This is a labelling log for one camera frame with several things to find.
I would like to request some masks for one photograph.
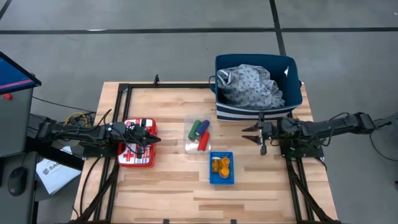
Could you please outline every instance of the red cylinder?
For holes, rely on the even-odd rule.
[[[200,142],[199,142],[199,146],[198,146],[198,151],[205,151],[206,150],[207,142],[209,141],[209,138],[210,138],[209,132],[205,131],[202,134],[202,136],[201,136],[201,139],[200,139]]]

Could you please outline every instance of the clear plastic container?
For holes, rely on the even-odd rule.
[[[207,142],[206,149],[204,151],[198,150],[199,142],[201,136],[195,136],[194,140],[188,138],[189,132],[192,129],[192,126],[196,120],[204,121],[208,120],[210,122],[207,131],[210,134],[209,140]],[[185,152],[189,154],[207,154],[211,150],[211,116],[209,115],[188,115],[185,117],[185,127],[184,127],[184,149]]]

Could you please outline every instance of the computer monitor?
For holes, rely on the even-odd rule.
[[[41,86],[36,77],[0,52],[0,95]]]

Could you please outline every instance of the blue screen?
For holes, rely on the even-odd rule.
[[[35,83],[28,76],[0,58],[0,91],[12,91],[13,89],[29,86]]]

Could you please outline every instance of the computer mouse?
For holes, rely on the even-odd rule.
[[[8,192],[12,196],[18,196],[24,193],[26,188],[27,169],[18,167],[14,169],[8,178]]]

